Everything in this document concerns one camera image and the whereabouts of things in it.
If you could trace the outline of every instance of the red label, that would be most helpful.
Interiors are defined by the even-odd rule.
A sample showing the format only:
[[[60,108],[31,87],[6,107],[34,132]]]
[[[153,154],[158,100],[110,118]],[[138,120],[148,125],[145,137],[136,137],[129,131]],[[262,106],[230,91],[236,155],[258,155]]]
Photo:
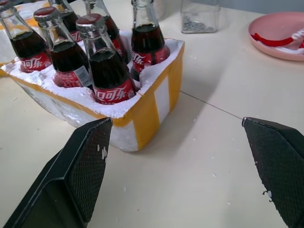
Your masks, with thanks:
[[[124,43],[123,43],[122,40],[120,40],[120,42],[119,42],[119,40],[120,40],[120,36],[118,35],[116,39],[112,40],[112,42],[113,42],[114,47],[116,48],[117,52],[120,54],[121,57],[123,57],[123,51],[122,51],[122,49],[124,47],[121,47],[120,43],[122,45],[124,45]]]
[[[135,96],[135,91],[130,79],[116,88],[100,89],[94,86],[97,102],[106,105],[113,105]]]
[[[80,37],[80,33],[78,31],[75,32],[71,32],[72,38],[73,40],[75,40],[76,42],[81,41],[81,37]]]
[[[55,83],[57,86],[70,87],[85,87],[92,84],[89,73],[85,66],[70,72],[56,72]]]
[[[167,46],[164,46],[162,49],[154,53],[139,53],[133,51],[132,60],[134,70],[140,73],[146,66],[154,65],[152,62],[153,55],[155,55],[155,64],[158,64],[165,61],[169,57],[170,50]]]
[[[34,57],[21,58],[20,60],[22,62],[21,71],[25,73],[31,73],[35,70],[40,71],[52,65],[51,60],[44,51]]]

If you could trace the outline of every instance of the white foam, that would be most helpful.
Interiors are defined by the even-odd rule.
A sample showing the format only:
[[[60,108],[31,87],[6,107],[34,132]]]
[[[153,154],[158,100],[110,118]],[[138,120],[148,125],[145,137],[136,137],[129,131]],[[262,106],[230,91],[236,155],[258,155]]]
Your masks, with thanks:
[[[131,49],[131,32],[121,31],[124,42],[127,42],[127,46]],[[86,87],[74,87],[74,88],[63,88],[58,87],[53,82],[53,77],[55,75],[55,70],[53,66],[42,71],[34,71],[32,73],[23,73],[20,71],[21,62],[18,58],[15,59],[15,63],[10,63],[2,66],[2,70],[22,79],[28,83],[36,84],[42,88],[59,95],[61,97],[67,98],[71,101],[79,103],[80,105],[91,109],[95,113],[103,114],[111,118],[121,118],[123,117],[130,108],[141,98],[140,94],[145,94],[151,85],[155,82],[157,77],[162,73],[162,71],[177,57],[180,49],[182,48],[183,41],[167,39],[165,41],[166,45],[171,51],[168,59],[154,66],[148,66],[141,72],[141,89],[132,99],[120,102],[113,105],[104,105],[97,103],[93,98],[93,92]],[[83,49],[83,41],[78,43]],[[128,64],[129,68],[132,68],[132,62]]]

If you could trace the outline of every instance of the dark soda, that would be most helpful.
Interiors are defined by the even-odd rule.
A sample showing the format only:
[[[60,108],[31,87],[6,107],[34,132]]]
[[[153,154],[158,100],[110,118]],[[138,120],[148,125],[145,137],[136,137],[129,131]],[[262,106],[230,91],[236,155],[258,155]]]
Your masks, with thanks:
[[[35,31],[25,31],[10,40],[16,55],[22,62],[21,70],[26,73],[42,70],[52,65],[45,41]]]
[[[64,41],[56,44],[51,51],[55,83],[62,87],[90,86],[87,56],[75,42]]]
[[[124,62],[129,63],[127,49],[125,48],[124,43],[119,35],[119,29],[117,28],[115,22],[113,21],[111,16],[104,17],[104,20],[105,20],[105,25],[108,29],[107,32],[116,50],[121,55]]]
[[[132,76],[136,81],[145,66],[161,63],[170,55],[160,27],[151,23],[133,28],[132,50]]]
[[[112,105],[135,95],[135,85],[121,56],[109,49],[102,49],[90,57],[96,100]]]
[[[62,21],[63,21],[64,25],[66,26],[67,30],[72,35],[73,39],[76,42],[81,41],[79,32],[76,29],[76,21],[78,19],[78,16],[74,12],[68,12],[68,13],[62,13],[61,17],[62,17]]]

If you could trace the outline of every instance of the pink plate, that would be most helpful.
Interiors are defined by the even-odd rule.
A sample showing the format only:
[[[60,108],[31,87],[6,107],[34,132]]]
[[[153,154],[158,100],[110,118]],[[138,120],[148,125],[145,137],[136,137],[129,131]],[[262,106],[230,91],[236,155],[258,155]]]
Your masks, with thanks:
[[[292,61],[304,61],[304,55],[289,54],[282,51],[278,51],[275,47],[265,46],[264,44],[254,40],[251,35],[257,33],[262,38],[269,40],[281,40],[291,37],[293,33],[296,33],[304,29],[304,13],[301,12],[282,12],[268,14],[255,19],[249,25],[249,38],[251,43],[260,51],[265,52],[271,56],[292,60]],[[297,40],[292,44],[284,46],[288,49],[297,50],[303,39]]]

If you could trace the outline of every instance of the clear container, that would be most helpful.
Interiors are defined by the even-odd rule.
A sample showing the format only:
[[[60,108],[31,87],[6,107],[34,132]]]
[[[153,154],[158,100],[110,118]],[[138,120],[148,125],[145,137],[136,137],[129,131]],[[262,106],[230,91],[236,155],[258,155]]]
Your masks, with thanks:
[[[183,0],[180,11],[181,32],[216,32],[219,27],[219,13],[219,0]]]

